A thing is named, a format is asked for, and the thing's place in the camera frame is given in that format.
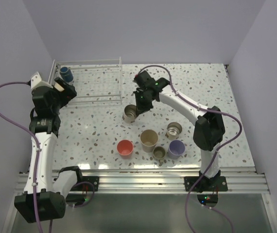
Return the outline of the steel cup with brown sleeve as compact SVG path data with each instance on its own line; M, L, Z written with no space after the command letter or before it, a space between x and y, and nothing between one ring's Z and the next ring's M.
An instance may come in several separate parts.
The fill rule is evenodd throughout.
M63 92L64 88L57 82L54 83L54 88L59 91L59 92Z

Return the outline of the blue cup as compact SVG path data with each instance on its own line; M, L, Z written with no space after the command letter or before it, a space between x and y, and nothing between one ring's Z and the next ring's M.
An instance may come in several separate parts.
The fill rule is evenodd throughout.
M59 73L65 82L70 83L73 81L73 74L72 74L70 68L62 67L62 68L60 68Z

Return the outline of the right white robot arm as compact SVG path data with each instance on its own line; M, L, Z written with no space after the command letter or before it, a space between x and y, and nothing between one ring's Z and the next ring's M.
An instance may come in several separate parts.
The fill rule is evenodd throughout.
M194 126L193 141L201 151L199 178L192 184L202 193L214 189L221 175L217 153L225 134L224 121L220 109L202 107L172 87L172 81L165 78L155 80L147 71L140 71L134 78L138 85L134 91L136 115L153 108L153 101L161 102L182 114Z

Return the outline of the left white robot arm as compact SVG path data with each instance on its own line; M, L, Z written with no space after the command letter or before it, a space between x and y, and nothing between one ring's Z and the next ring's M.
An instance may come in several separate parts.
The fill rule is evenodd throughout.
M78 166L62 168L52 179L53 153L58 140L61 119L59 111L77 92L61 78L54 85L31 82L33 112L29 130L32 133L32 157L23 194L16 196L14 206L28 223L62 218L70 190L80 190L84 178Z

